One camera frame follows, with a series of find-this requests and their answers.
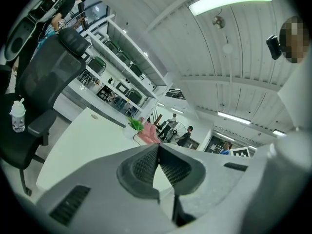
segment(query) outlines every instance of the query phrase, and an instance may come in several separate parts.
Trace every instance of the white shelf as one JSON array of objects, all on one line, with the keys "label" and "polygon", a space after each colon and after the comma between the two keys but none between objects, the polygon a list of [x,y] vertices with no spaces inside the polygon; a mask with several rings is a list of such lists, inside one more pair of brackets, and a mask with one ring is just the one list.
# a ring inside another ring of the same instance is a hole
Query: white shelf
[{"label": "white shelf", "polygon": [[138,68],[156,86],[168,86],[162,74],[140,47],[111,18],[107,19],[107,21],[109,22],[107,32],[109,38],[116,42],[123,52],[132,58]]},{"label": "white shelf", "polygon": [[93,47],[109,62],[111,62],[122,74],[145,96],[156,98],[156,94],[149,88],[142,84],[141,79],[124,63],[122,62],[103,42],[101,42],[94,34],[88,32]]},{"label": "white shelf", "polygon": [[118,94],[121,98],[126,100],[129,104],[137,108],[139,111],[142,111],[142,109],[136,105],[134,102],[129,100],[121,91],[119,91],[117,88],[113,87],[111,84],[109,84],[107,81],[105,81],[101,76],[99,76],[92,68],[90,68],[88,65],[86,67],[86,70],[88,70],[93,76],[95,76],[97,79],[99,79],[100,82],[105,84],[107,87],[109,87],[112,91],[114,91],[116,94]]}]

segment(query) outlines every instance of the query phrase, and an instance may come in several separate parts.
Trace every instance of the white desk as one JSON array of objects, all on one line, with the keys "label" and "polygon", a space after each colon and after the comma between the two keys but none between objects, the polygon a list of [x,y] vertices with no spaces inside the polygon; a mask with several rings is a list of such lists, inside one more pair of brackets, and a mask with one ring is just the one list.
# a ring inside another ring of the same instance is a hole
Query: white desk
[{"label": "white desk", "polygon": [[133,139],[124,137],[122,127],[86,108],[52,148],[36,185],[47,191],[89,161],[137,146]]}]

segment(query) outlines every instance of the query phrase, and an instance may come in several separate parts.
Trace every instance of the man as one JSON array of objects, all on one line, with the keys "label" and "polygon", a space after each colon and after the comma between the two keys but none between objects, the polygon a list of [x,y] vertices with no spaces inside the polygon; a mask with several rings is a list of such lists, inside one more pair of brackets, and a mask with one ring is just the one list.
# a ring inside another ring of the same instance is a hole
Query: man
[{"label": "man", "polygon": [[32,37],[26,42],[23,49],[19,54],[19,71],[17,73],[17,80],[20,78],[25,68],[28,66],[33,53],[40,42],[40,39],[44,37],[45,31],[48,26],[51,25],[55,31],[59,30],[59,21],[65,18],[67,14],[74,7],[76,0],[65,0],[65,2],[59,7],[57,13],[47,22],[38,22]]},{"label": "man", "polygon": [[167,120],[169,123],[167,124],[167,126],[164,128],[164,130],[162,130],[162,132],[159,134],[159,137],[161,138],[161,136],[164,134],[164,137],[161,139],[165,139],[167,136],[168,131],[173,128],[175,122],[176,122],[176,114],[173,115],[174,117],[172,119]]},{"label": "man", "polygon": [[186,144],[186,142],[191,137],[191,131],[193,131],[193,127],[189,126],[189,128],[187,129],[187,133],[185,133],[182,137],[175,139],[175,140],[179,140],[177,142],[178,146],[184,146]]},{"label": "man", "polygon": [[54,30],[59,30],[59,21],[64,19],[67,14],[72,10],[77,0],[65,0],[65,2],[60,6],[58,12],[51,20],[51,25]]},{"label": "man", "polygon": [[228,141],[228,140],[226,140],[226,141],[224,142],[224,145],[223,145],[224,150],[221,151],[220,154],[223,154],[223,155],[231,155],[231,151],[230,151],[231,147],[232,147],[231,142]]}]

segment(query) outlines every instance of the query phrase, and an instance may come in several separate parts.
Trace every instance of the black mesh office chair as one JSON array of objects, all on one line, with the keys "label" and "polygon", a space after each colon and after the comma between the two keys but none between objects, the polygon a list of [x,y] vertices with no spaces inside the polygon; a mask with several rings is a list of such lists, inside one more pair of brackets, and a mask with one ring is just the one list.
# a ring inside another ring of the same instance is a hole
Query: black mesh office chair
[{"label": "black mesh office chair", "polygon": [[[53,105],[61,91],[86,67],[81,58],[89,42],[72,28],[49,37],[24,70],[16,92],[0,96],[0,156],[19,168],[22,186],[27,195],[24,172],[31,160],[41,163],[35,155],[39,145],[48,145],[48,131],[56,119]],[[12,129],[9,112],[15,100],[24,98],[25,131]]]},{"label": "black mesh office chair", "polygon": [[0,65],[0,95],[4,95],[11,79],[12,69],[6,65]]}]

